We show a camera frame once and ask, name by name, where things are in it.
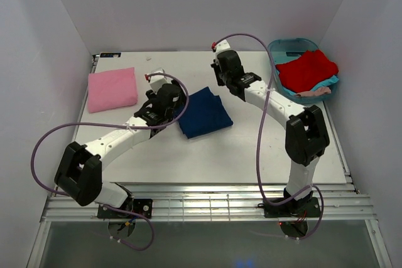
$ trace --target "plastic basket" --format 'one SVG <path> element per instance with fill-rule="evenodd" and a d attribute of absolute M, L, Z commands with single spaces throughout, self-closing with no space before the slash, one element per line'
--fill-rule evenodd
<path fill-rule="evenodd" d="M 279 73 L 276 69 L 276 64 L 287 63 L 296 60 L 307 50 L 315 51 L 318 49 L 317 44 L 309 39 L 297 38 L 297 39 L 287 39 L 287 40 L 275 40 L 268 45 L 269 51 L 269 61 L 274 70 L 274 79 L 278 92 L 284 95 L 293 102 L 307 105 L 321 102 L 331 98 L 337 90 L 337 84 L 329 85 L 331 89 L 331 94 L 320 95 L 319 97 L 296 97 L 289 94 L 282 86 L 281 80 L 279 78 Z"/>

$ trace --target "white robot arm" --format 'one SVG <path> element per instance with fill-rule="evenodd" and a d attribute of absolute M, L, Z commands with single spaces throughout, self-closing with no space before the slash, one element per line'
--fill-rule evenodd
<path fill-rule="evenodd" d="M 214 45 L 213 51 L 215 60 L 211 67 L 218 85 L 226 86 L 231 94 L 263 110 L 268 87 L 261 77 L 244 72 L 238 54 L 226 40 Z M 329 145 L 329 136 L 317 106 L 305 108 L 276 91 L 270 91 L 267 114 L 286 131 L 285 149 L 291 158 L 289 181 L 284 192 L 286 198 L 312 185 L 315 167 Z M 309 189 L 296 196 L 295 206 L 302 206 L 311 195 Z"/>
<path fill-rule="evenodd" d="M 155 70 L 152 73 L 164 73 Z M 147 141 L 162 129 L 131 129 L 130 127 L 160 126 L 173 119 L 174 110 L 185 103 L 185 94 L 178 83 L 168 83 L 162 75 L 149 79 L 149 98 L 133 117 L 124 123 L 127 129 L 112 132 L 80 145 L 69 144 L 58 167 L 55 183 L 81 206 L 91 202 L 127 208 L 131 193 L 117 183 L 102 180 L 102 172 L 121 154 Z"/>

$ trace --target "pink cloth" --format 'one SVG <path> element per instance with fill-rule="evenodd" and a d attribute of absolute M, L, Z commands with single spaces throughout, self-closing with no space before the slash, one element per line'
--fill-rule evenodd
<path fill-rule="evenodd" d="M 330 94 L 331 90 L 328 87 L 320 87 L 316 91 L 303 91 L 296 94 L 297 97 L 319 97 L 323 94 Z"/>
<path fill-rule="evenodd" d="M 137 101 L 134 67 L 89 74 L 88 111 L 90 113 L 132 106 Z"/>

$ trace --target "white table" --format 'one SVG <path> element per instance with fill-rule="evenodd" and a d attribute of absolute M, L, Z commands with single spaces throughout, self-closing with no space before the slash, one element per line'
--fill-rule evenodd
<path fill-rule="evenodd" d="M 245 71 L 269 80 L 268 56 L 262 51 L 239 52 Z M 261 110 L 231 95 L 219 87 L 210 67 L 211 51 L 170 51 L 121 53 L 120 58 L 100 58 L 95 72 L 135 67 L 138 86 L 138 104 L 95 114 L 85 105 L 82 122 L 123 124 L 146 101 L 149 84 L 144 74 L 157 68 L 178 77 L 190 94 L 209 86 L 234 122 L 228 129 L 187 139 L 177 124 L 172 125 L 149 141 L 126 152 L 104 171 L 104 179 L 122 183 L 185 183 L 228 184 L 256 183 L 256 139 Z M 342 161 L 334 135 L 322 103 L 330 135 L 330 146 L 325 150 L 315 170 L 315 183 L 345 183 Z M 103 136 L 110 129 L 80 126 L 76 141 L 83 144 Z M 285 152 L 285 131 L 267 115 L 261 148 L 261 176 L 264 183 L 286 183 L 290 159 Z"/>

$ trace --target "red cloth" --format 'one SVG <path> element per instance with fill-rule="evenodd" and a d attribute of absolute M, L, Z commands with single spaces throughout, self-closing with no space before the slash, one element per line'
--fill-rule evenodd
<path fill-rule="evenodd" d="M 299 59 L 277 64 L 283 86 L 296 93 L 309 91 L 316 84 L 338 74 L 338 66 L 322 51 L 306 51 Z"/>

